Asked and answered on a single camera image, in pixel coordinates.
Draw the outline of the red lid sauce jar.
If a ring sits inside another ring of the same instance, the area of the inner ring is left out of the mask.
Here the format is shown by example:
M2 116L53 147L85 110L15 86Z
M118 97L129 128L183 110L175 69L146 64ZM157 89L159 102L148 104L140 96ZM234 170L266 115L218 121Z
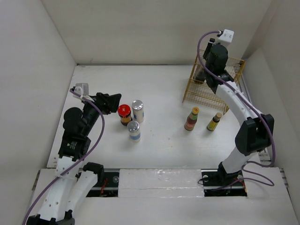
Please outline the red lid sauce jar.
M120 116L120 121L124 126L127 126L127 124L133 120L131 116L131 108L129 105L120 105L118 108L118 115Z

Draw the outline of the silver lid shaker tall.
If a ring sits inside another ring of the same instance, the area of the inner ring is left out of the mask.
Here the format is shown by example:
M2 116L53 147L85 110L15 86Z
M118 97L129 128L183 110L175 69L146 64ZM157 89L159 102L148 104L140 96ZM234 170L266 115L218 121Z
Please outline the silver lid shaker tall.
M132 110L135 121L141 123L144 121L144 107L141 100L134 100L132 102Z

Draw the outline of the silver lid shaker blue label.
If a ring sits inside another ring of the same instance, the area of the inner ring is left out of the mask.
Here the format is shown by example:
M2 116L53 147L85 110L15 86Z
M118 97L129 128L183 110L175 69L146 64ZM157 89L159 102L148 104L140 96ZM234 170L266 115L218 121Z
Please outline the silver lid shaker blue label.
M141 139L140 124L137 121L130 121L127 124L129 138L133 142L139 142Z

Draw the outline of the yellow cap sauce bottle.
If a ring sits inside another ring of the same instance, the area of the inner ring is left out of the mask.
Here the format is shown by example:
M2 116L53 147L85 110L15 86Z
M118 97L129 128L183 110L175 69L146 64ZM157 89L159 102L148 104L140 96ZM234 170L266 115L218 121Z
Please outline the yellow cap sauce bottle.
M198 119L198 113L199 113L199 108L198 107L193 107L191 113L187 117L186 123L184 125L184 128L188 131L192 131L195 127L195 124Z

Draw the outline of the small yellow label bottle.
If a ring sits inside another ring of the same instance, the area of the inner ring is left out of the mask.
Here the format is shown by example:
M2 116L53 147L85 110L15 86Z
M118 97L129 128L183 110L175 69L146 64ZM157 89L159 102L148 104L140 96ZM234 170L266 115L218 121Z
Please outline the small yellow label bottle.
M212 118L212 120L207 125L207 129L209 131L214 131L221 118L222 118L222 113L220 112L216 113L216 115Z

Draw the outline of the gold spout oil bottle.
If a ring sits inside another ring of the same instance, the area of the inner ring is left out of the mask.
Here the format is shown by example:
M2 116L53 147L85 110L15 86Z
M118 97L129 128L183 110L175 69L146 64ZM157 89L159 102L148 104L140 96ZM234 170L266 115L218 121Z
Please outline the gold spout oil bottle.
M206 79L205 69L202 67L202 65L197 65L193 79L195 79L198 83L203 84Z

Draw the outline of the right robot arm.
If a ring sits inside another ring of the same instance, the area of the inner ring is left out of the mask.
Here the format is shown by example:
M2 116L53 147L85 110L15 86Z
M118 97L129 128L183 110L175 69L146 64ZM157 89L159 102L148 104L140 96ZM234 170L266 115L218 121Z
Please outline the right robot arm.
M227 103L240 125L231 154L219 164L214 175L201 179L203 182L217 183L218 187L215 190L219 191L246 180L242 177L241 171L246 164L252 162L251 157L256 152L271 147L272 157L276 157L273 138L274 118L257 110L225 70L228 60L226 47L211 38L204 54L199 55L198 59L204 69L203 76L208 87Z

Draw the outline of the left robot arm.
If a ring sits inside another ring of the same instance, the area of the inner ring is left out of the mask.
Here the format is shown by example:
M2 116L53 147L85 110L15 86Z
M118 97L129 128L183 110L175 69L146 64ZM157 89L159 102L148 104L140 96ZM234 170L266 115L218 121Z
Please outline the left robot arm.
M74 215L87 194L105 181L103 165L84 163L96 148L96 145L90 146L88 135L98 118L117 112L121 94L83 96L74 89L70 92L81 100L84 107L65 111L55 178L30 206L22 222L24 225L75 224Z

